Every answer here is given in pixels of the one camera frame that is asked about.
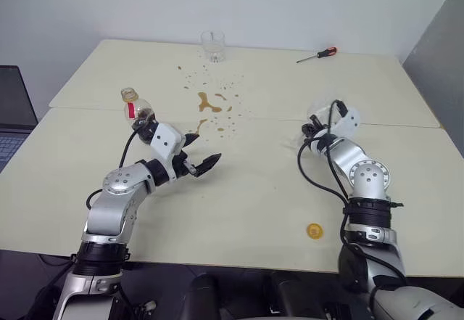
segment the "table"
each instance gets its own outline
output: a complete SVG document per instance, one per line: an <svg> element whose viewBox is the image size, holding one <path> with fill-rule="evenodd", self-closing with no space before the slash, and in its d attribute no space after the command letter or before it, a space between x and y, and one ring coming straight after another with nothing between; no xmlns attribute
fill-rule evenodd
<svg viewBox="0 0 464 320"><path fill-rule="evenodd" d="M161 186L145 200L129 244L131 260L337 271L341 203L297 170L294 139L301 122L211 120L186 151L193 163L223 156L204 177ZM188 131L198 122L178 118L173 125ZM85 198L117 167L130 132L121 111L51 109L0 173L0 248L74 253ZM392 210L392 228L407 274L464 275L464 163L446 133L364 125L353 140L387 164L388 193L405 204ZM135 138L126 164L149 157L149 147ZM305 155L303 161L316 181L335 186L321 158ZM309 223L323 227L321 239L307 236Z"/></svg>
<svg viewBox="0 0 464 320"><path fill-rule="evenodd" d="M305 120L308 107L338 98L362 123L439 127L394 57L338 53L297 65L308 52L227 48L226 55L210 64L197 45L104 40L50 107L121 110L120 90L132 86L156 113L186 120L196 117L203 91L212 104L254 118Z"/></svg>

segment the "laptop screen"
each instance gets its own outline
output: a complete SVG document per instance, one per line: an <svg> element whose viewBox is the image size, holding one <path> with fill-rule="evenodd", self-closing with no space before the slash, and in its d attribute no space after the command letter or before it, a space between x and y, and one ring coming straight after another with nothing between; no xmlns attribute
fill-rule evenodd
<svg viewBox="0 0 464 320"><path fill-rule="evenodd" d="M29 129L37 125L18 66L0 66L0 128Z"/></svg>

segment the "laptop keyboard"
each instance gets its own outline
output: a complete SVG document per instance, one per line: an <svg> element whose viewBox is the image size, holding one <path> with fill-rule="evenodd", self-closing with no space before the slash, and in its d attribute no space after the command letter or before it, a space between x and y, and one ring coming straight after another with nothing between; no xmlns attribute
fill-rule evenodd
<svg viewBox="0 0 464 320"><path fill-rule="evenodd" d="M26 137L26 135L0 136L0 162L8 163Z"/></svg>

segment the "red bottle label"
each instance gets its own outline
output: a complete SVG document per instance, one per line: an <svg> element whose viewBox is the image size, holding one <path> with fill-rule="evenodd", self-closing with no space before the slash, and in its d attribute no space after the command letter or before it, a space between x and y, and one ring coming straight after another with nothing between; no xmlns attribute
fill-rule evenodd
<svg viewBox="0 0 464 320"><path fill-rule="evenodd" d="M132 102L128 102L128 109L129 109L129 118L135 119L136 118L136 108L133 106Z"/></svg>

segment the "yellow bottle cap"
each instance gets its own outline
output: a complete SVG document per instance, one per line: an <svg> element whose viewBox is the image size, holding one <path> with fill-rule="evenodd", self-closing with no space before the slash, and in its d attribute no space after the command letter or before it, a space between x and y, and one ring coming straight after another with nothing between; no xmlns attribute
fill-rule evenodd
<svg viewBox="0 0 464 320"><path fill-rule="evenodd" d="M307 235L312 239L320 239L324 235L324 230L317 223L311 223L306 228Z"/></svg>
<svg viewBox="0 0 464 320"><path fill-rule="evenodd" d="M121 96L124 102L134 102L138 99L138 94L133 88L121 89Z"/></svg>

